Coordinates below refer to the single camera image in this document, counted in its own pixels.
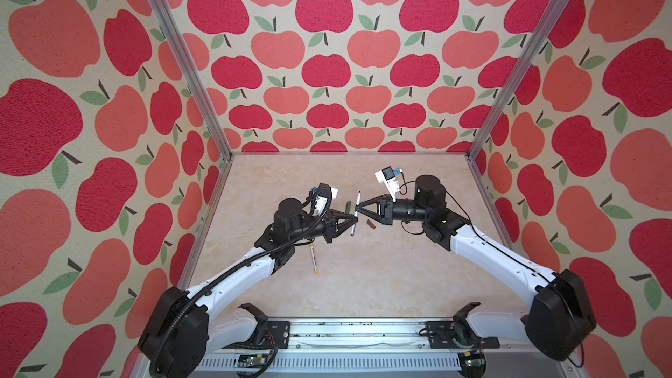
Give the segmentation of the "white pen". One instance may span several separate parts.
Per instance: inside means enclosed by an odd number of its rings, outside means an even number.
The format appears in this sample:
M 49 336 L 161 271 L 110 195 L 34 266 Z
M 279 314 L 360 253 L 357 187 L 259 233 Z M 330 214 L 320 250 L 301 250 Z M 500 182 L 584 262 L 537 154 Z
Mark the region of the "white pen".
M 310 248 L 310 251 L 311 251 L 311 261 L 312 261 L 311 263 L 313 264 L 313 272 L 314 272 L 315 275 L 318 275 L 320 273 L 320 271 L 318 269 L 319 266 L 318 266 L 318 261 L 317 261 L 317 257 L 316 257 L 314 244 L 311 243 L 309 245 L 309 248 Z
M 357 222 L 358 222 L 358 216 L 359 216 L 359 212 L 358 212 L 359 209 L 358 209 L 358 206 L 359 206 L 360 203 L 361 203 L 361 198 L 362 198 L 362 192 L 361 192 L 361 191 L 358 191 L 357 198 L 356 198 L 356 201 L 355 201 L 355 210 L 353 210 L 353 212 L 354 212 L 354 213 L 353 213 L 353 216 L 355 217 L 355 220 L 356 220 L 356 221 L 355 221 L 355 223 L 353 224 L 353 226 L 351 227 L 351 230 L 350 230 L 350 235 L 351 235 L 351 236 L 355 236 L 356 224 L 357 224 Z

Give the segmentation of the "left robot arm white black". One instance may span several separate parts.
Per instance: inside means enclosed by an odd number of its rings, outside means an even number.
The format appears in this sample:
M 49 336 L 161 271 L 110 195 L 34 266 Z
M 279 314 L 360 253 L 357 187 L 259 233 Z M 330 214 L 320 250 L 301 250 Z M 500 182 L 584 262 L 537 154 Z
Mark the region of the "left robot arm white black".
M 187 377 L 215 350 L 261 344 L 268 318 L 251 304 L 240 306 L 220 325 L 213 321 L 287 264 L 298 246 L 317 237 L 331 243 L 357 222 L 355 215 L 332 209 L 327 197 L 281 201 L 273 222 L 238 262 L 200 285 L 186 290 L 173 286 L 161 294 L 138 341 L 150 362 L 150 376 Z

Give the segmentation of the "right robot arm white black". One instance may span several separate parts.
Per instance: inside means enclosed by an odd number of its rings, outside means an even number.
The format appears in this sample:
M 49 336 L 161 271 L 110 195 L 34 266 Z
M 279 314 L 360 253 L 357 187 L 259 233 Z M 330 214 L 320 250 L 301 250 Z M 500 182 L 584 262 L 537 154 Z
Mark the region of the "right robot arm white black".
M 537 264 L 483 234 L 467 215 L 448 208 L 449 192 L 433 175 L 416 178 L 411 199 L 397 197 L 396 179 L 380 180 L 388 193 L 359 201 L 357 213 L 381 225 L 420 223 L 433 243 L 478 265 L 523 301 L 521 309 L 465 306 L 453 315 L 457 345 L 474 348 L 486 338 L 522 341 L 559 362 L 583 351 L 597 322 L 580 276 Z

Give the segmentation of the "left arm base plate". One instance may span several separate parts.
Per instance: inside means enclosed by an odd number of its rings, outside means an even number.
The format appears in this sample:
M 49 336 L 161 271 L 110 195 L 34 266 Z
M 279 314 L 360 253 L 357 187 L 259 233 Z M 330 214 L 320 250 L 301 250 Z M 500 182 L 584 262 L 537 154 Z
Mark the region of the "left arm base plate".
M 262 322 L 252 332 L 252 336 L 243 342 L 232 343 L 226 348 L 235 349 L 258 349 L 271 348 L 287 349 L 291 334 L 290 321 L 267 321 Z

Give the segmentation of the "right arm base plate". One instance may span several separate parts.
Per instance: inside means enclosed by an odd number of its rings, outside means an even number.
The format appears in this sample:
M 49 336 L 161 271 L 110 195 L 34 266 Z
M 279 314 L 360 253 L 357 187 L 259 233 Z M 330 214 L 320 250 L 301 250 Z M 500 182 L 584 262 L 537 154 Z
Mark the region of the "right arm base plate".
M 428 321 L 418 332 L 431 349 L 498 349 L 497 338 L 480 338 L 468 325 L 453 321 Z

